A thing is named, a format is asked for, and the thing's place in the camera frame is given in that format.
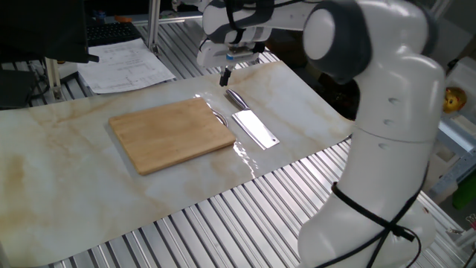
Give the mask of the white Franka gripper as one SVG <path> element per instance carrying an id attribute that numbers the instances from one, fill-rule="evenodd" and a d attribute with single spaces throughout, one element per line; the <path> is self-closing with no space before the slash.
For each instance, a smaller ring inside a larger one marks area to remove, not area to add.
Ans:
<path id="1" fill-rule="evenodd" d="M 221 67 L 219 85 L 228 85 L 232 70 L 226 66 L 235 66 L 256 60 L 260 55 L 254 50 L 254 43 L 244 46 L 214 43 L 205 40 L 199 47 L 197 63 L 205 68 Z"/>

